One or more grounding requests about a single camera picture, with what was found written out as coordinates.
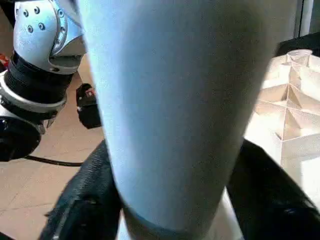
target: black cable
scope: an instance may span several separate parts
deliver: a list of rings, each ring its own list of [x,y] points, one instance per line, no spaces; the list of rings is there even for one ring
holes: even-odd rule
[[[47,158],[38,157],[38,156],[30,156],[30,155],[24,157],[24,159],[45,163],[45,164],[65,166],[65,167],[80,167],[83,164],[82,162],[57,161],[57,160],[47,159]]]

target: screw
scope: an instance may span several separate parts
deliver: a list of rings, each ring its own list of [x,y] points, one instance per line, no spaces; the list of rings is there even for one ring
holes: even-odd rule
[[[58,10],[58,15],[60,18],[63,18],[65,16],[64,11],[62,11],[61,9]]]
[[[0,130],[1,130],[1,131],[7,130],[7,128],[8,128],[8,123],[7,123],[7,121],[3,119],[3,120],[1,121],[1,123],[2,123],[2,124],[0,124]]]
[[[23,11],[23,15],[24,15],[25,17],[28,17],[28,16],[29,16],[28,11],[27,11],[27,10],[24,10],[24,11]]]
[[[35,8],[34,8],[34,13],[35,13],[35,14],[40,13],[40,8],[39,8],[39,7],[35,7]]]
[[[90,204],[97,204],[97,201],[96,201],[96,200],[93,200],[93,199],[90,199],[90,200],[89,200],[89,203],[90,203]]]
[[[56,68],[56,67],[52,67],[52,68],[50,68],[50,70],[52,71],[52,72],[59,72],[60,71],[60,69],[59,68]]]
[[[45,25],[42,22],[40,22],[38,24],[38,26],[39,26],[40,30],[45,30]]]
[[[28,26],[28,32],[29,32],[29,33],[32,33],[33,31],[34,31],[34,29],[32,28],[32,26],[29,25],[29,26]]]

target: white tube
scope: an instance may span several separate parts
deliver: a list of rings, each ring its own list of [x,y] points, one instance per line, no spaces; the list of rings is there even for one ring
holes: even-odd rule
[[[285,34],[267,2],[79,1],[132,238],[152,238],[141,226],[157,239],[209,229]]]

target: tiled floor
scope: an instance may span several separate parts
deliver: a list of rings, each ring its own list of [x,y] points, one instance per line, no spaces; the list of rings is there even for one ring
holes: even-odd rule
[[[103,139],[101,128],[86,129],[76,112],[78,74],[68,89],[68,102],[42,137],[34,156],[83,162]],[[78,167],[56,166],[31,160],[0,163],[0,232],[16,240],[36,240],[66,183]]]

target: metal ring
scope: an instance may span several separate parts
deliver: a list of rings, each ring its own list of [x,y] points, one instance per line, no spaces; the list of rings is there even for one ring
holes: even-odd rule
[[[6,85],[4,74],[0,75],[0,95],[3,95],[12,104],[19,108],[35,113],[48,113],[52,111],[59,112],[67,102],[67,95],[65,95],[61,101],[55,103],[39,103],[25,99],[13,92]]]
[[[14,118],[14,119],[19,119],[19,120],[24,121],[25,123],[30,124],[31,126],[33,126],[41,135],[46,133],[46,130],[45,130],[45,127],[44,127],[43,124],[34,124],[31,121],[23,119],[23,118],[15,115],[14,113],[8,111],[2,105],[0,105],[0,117],[9,117],[9,118]]]

